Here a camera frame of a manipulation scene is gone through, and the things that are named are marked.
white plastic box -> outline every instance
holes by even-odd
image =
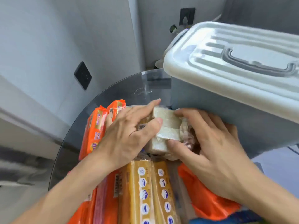
[[[299,143],[299,36],[216,22],[194,25],[166,54],[171,105],[238,127],[250,158]]]

